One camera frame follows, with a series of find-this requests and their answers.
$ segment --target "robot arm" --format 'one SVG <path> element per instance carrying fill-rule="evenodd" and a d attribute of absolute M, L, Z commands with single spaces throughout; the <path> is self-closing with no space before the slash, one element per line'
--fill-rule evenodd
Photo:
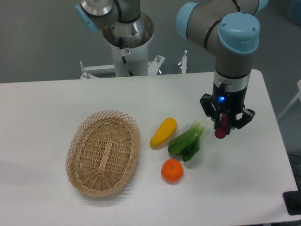
<path fill-rule="evenodd" d="M 91 32 L 111 26 L 112 44 L 117 47 L 138 47 L 145 37 L 140 0 L 81 0 L 75 9 Z"/>
<path fill-rule="evenodd" d="M 178 32 L 216 56 L 213 93 L 204 94 L 200 102 L 214 121 L 218 138 L 244 127 L 255 115 L 244 105 L 260 32 L 260 24 L 251 14 L 267 2 L 213 0 L 205 6 L 189 2 L 177 15 Z"/>

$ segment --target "white table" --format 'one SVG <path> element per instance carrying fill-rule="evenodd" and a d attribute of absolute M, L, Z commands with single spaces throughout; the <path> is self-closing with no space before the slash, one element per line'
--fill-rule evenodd
<path fill-rule="evenodd" d="M 253 70 L 245 99 L 253 121 L 218 140 L 199 103 L 213 73 L 0 84 L 0 225 L 236 226 L 299 220 L 282 193 L 297 190 L 269 96 Z M 118 195 L 94 199 L 68 181 L 65 159 L 78 126 L 100 110 L 119 110 L 141 130 L 135 173 Z M 184 163 L 177 185 L 161 178 L 167 146 L 149 140 L 167 117 L 176 135 L 195 119 L 209 133 Z"/>

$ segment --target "blue joint cap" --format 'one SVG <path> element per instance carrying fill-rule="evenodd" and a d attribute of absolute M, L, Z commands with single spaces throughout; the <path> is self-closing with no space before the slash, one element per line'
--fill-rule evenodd
<path fill-rule="evenodd" d="M 259 45 L 260 24 L 250 14 L 230 13 L 220 22 L 218 37 L 224 47 L 237 54 L 251 54 Z"/>
<path fill-rule="evenodd" d="M 77 12 L 77 15 L 79 16 L 82 23 L 85 25 L 85 27 L 92 33 L 96 33 L 99 31 L 99 29 L 94 25 L 94 23 L 90 20 L 90 18 L 86 15 L 86 13 L 83 11 L 83 9 L 80 7 L 79 4 L 75 5 L 75 10 Z"/>
<path fill-rule="evenodd" d="M 256 12 L 262 10 L 268 4 L 269 0 L 259 0 L 258 9 Z"/>
<path fill-rule="evenodd" d="M 187 25 L 193 9 L 198 5 L 195 2 L 188 2 L 180 8 L 175 19 L 175 27 L 178 33 L 187 39 Z"/>

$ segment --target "toy fruit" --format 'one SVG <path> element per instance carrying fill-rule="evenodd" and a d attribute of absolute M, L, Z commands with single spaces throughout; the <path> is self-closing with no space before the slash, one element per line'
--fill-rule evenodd
<path fill-rule="evenodd" d="M 174 118 L 165 119 L 159 126 L 157 132 L 150 140 L 150 147 L 157 148 L 163 144 L 174 132 L 177 122 Z"/>
<path fill-rule="evenodd" d="M 184 169 L 182 164 L 176 159 L 167 160 L 161 170 L 163 178 L 170 182 L 176 182 L 183 176 Z"/>
<path fill-rule="evenodd" d="M 182 154 L 183 161 L 189 161 L 199 151 L 199 140 L 206 130 L 207 124 L 204 120 L 195 120 L 189 130 L 169 143 L 169 153 Z"/>

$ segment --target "blue led light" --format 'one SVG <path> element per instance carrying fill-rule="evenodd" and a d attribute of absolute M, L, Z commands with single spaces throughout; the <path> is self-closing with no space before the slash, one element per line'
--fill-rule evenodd
<path fill-rule="evenodd" d="M 224 101 L 224 97 L 218 97 L 218 100 L 219 100 L 219 102 L 222 102 L 222 101 Z"/>

